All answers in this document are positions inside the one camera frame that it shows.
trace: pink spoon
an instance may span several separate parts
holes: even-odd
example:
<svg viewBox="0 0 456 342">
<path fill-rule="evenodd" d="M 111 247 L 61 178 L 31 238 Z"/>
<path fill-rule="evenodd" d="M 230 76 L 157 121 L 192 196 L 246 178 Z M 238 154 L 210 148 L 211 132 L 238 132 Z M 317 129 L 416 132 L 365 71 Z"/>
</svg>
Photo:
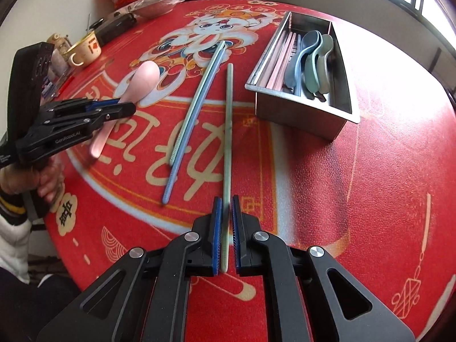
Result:
<svg viewBox="0 0 456 342">
<path fill-rule="evenodd" d="M 145 61 L 133 75 L 130 84 L 120 97 L 119 103 L 137 103 L 154 90 L 160 81 L 160 70 L 153 61 Z M 117 120 L 106 122 L 90 144 L 90 155 L 99 158 Z"/>
</svg>

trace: chopstick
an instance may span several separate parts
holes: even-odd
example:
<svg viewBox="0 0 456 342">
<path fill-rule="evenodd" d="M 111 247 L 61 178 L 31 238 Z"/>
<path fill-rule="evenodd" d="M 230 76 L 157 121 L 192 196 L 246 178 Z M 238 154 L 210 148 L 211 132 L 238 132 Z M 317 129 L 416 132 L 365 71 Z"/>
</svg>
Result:
<svg viewBox="0 0 456 342">
<path fill-rule="evenodd" d="M 298 43 L 297 43 L 298 50 L 296 50 L 295 55 L 297 55 L 299 53 L 299 51 L 301 50 L 301 41 L 302 41 L 302 37 L 299 34 L 298 35 Z M 301 91 L 302 91 L 302 72 L 301 72 L 301 70 L 299 70 L 299 78 L 296 80 L 296 87 L 295 87 L 295 90 L 294 90 L 294 94 L 297 95 L 297 96 L 301 96 Z"/>
<path fill-rule="evenodd" d="M 187 114 L 185 115 L 184 123 L 182 124 L 181 130 L 179 131 L 179 135 L 177 136 L 176 143 L 174 144 L 174 149 L 171 153 L 170 157 L 170 166 L 174 164 L 174 161 L 176 159 L 176 154 L 177 150 L 179 149 L 182 138 L 184 137 L 184 133 L 188 127 L 188 123 L 190 121 L 190 117 L 192 116 L 192 113 L 195 109 L 195 106 L 198 102 L 198 99 L 201 97 L 201 91 L 206 84 L 207 78 L 209 77 L 209 73 L 211 72 L 211 69 L 215 63 L 215 60 L 217 58 L 217 55 L 220 53 L 222 49 L 225 47 L 225 41 L 220 41 L 217 45 L 217 48 L 215 49 L 214 55 L 211 58 L 211 61 L 209 61 L 209 64 L 207 65 L 206 69 L 204 70 L 204 74 L 202 75 L 201 81 L 198 85 L 198 88 L 195 92 L 195 96 L 192 99 L 192 102 L 190 103 L 190 107 L 188 108 Z"/>
<path fill-rule="evenodd" d="M 225 106 L 225 150 L 223 157 L 223 216 L 220 270 L 228 271 L 229 203 L 231 200 L 231 151 L 233 140 L 233 65 L 227 68 L 227 99 Z"/>
<path fill-rule="evenodd" d="M 288 46 L 290 45 L 290 40 L 292 36 L 293 34 L 291 33 L 291 31 L 288 32 L 288 36 L 285 39 L 284 44 L 282 45 L 282 48 L 280 50 L 279 59 L 277 59 L 274 66 L 274 70 L 272 71 L 271 77 L 269 78 L 268 84 L 266 85 L 266 88 L 268 89 L 272 89 L 277 81 L 277 76 L 279 75 L 279 71 L 281 70 L 281 64 L 284 61 L 286 52 L 288 51 Z"/>
<path fill-rule="evenodd" d="M 181 165 L 182 158 L 184 156 L 184 151 L 188 144 L 188 140 L 190 139 L 190 135 L 192 134 L 193 127 L 195 126 L 195 122 L 204 103 L 204 99 L 206 98 L 209 88 L 211 87 L 212 82 L 214 81 L 214 77 L 217 73 L 218 67 L 220 66 L 223 56 L 225 55 L 225 41 L 221 42 L 223 42 L 223 47 L 221 50 L 218 51 L 218 54 L 215 60 L 213 61 L 213 65 L 211 66 L 211 69 L 207 75 L 207 81 L 204 82 L 198 99 L 195 101 L 194 107 L 192 109 L 192 114 L 190 115 L 188 120 L 188 125 L 187 127 L 185 127 L 185 130 L 181 138 L 181 142 L 178 145 L 176 156 L 174 158 L 174 163 L 172 164 L 171 173 L 168 179 L 168 183 L 166 184 L 165 193 L 163 194 L 163 204 L 167 204 L 170 200 L 171 191 L 174 186 L 174 182 L 176 181 L 177 172 L 179 171 L 179 167 Z"/>
<path fill-rule="evenodd" d="M 291 51 L 293 50 L 293 44 L 295 43 L 295 37 L 296 37 L 296 33 L 293 33 L 293 35 L 291 36 L 291 40 L 288 43 L 288 47 L 286 48 L 285 56 L 280 65 L 279 75 L 277 75 L 277 79 L 273 86 L 274 90 L 280 91 L 280 90 L 282 90 L 282 87 L 284 85 L 285 70 L 286 70 L 286 66 L 288 65 L 288 62 L 290 61 Z"/>
<path fill-rule="evenodd" d="M 285 32 L 282 32 L 280 34 L 279 40 L 277 41 L 277 45 L 274 49 L 274 52 L 272 53 L 271 58 L 269 59 L 269 63 L 264 70 L 264 74 L 262 75 L 258 86 L 261 87 L 266 87 L 266 84 L 268 83 L 269 78 L 271 77 L 271 73 L 274 69 L 275 63 L 277 61 L 277 57 L 279 56 L 280 49 L 282 48 L 283 44 L 285 42 Z"/>
</svg>

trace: round table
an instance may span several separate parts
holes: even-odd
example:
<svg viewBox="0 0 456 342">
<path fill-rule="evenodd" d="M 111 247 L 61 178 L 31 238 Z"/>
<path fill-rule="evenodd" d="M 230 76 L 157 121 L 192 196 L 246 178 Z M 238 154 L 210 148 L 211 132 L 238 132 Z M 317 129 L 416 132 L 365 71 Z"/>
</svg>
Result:
<svg viewBox="0 0 456 342">
<path fill-rule="evenodd" d="M 333 22 L 361 111 L 332 143 L 255 117 L 244 84 L 287 10 Z M 225 29 L 219 29 L 220 23 Z M 214 50 L 230 47 L 190 138 L 168 205 L 167 164 Z M 432 325 L 456 273 L 456 120 L 440 83 L 355 25 L 301 7 L 249 0 L 181 3 L 103 48 L 61 98 L 123 93 L 142 61 L 167 95 L 111 133 L 98 161 L 87 144 L 62 153 L 64 194 L 46 226 L 84 289 L 131 247 L 161 248 L 222 195 L 226 66 L 234 64 L 232 194 L 288 244 L 324 246 L 416 336 Z M 187 341 L 265 341 L 262 280 L 192 278 Z"/>
</svg>

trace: mug handle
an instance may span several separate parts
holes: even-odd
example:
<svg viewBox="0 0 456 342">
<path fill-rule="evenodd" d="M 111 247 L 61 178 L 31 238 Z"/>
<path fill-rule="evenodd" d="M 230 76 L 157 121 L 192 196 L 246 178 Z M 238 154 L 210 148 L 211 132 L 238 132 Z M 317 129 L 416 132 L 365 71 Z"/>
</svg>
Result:
<svg viewBox="0 0 456 342">
<path fill-rule="evenodd" d="M 74 54 L 71 54 L 70 57 L 68 58 L 68 64 L 73 67 L 73 68 L 77 68 L 77 67 L 80 67 L 84 64 L 84 62 L 82 61 L 81 63 L 75 63 L 74 62 L 74 56 L 76 55 L 76 53 Z"/>
</svg>

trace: spoon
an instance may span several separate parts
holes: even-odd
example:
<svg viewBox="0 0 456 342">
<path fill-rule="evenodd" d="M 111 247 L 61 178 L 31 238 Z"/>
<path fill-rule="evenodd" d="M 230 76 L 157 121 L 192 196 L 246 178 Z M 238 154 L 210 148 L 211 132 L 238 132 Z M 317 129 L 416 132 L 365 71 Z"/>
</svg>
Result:
<svg viewBox="0 0 456 342">
<path fill-rule="evenodd" d="M 311 31 L 302 38 L 300 51 L 298 50 L 291 58 L 285 70 L 284 79 L 285 85 L 288 88 L 295 88 L 296 90 L 296 83 L 301 78 L 301 59 L 305 54 L 311 53 L 318 46 L 320 41 L 321 33 L 318 31 Z"/>
<path fill-rule="evenodd" d="M 318 76 L 316 73 L 316 56 L 322 45 L 323 39 L 320 39 L 320 42 L 315 50 L 307 56 L 306 63 L 304 65 L 304 81 L 306 83 L 307 90 L 309 90 L 312 94 L 316 93 L 320 88 L 320 83 L 318 82 Z"/>
<path fill-rule="evenodd" d="M 119 103 L 131 101 L 137 103 L 157 87 L 160 81 L 160 70 L 153 61 L 145 61 L 133 75 L 130 84 L 120 97 Z M 106 122 L 90 144 L 90 155 L 99 158 L 109 134 L 117 120 Z"/>
<path fill-rule="evenodd" d="M 322 36 L 323 45 L 318 50 L 318 58 L 316 60 L 316 74 L 318 81 L 320 82 L 319 92 L 321 94 L 327 94 L 330 90 L 329 85 L 329 73 L 328 73 L 328 56 L 334 48 L 334 41 L 329 34 Z"/>
<path fill-rule="evenodd" d="M 286 65 L 288 64 L 288 60 L 290 60 L 290 58 L 291 58 L 291 51 L 293 50 L 293 45 L 295 43 L 295 37 L 296 37 L 296 33 L 293 33 L 293 35 L 291 35 L 291 40 L 288 43 L 288 48 L 286 49 L 284 59 L 283 59 L 282 63 L 280 64 L 280 71 L 279 71 L 279 75 L 277 76 L 277 79 L 274 84 L 274 90 L 282 91 L 282 87 L 284 85 L 285 69 L 286 69 Z"/>
</svg>

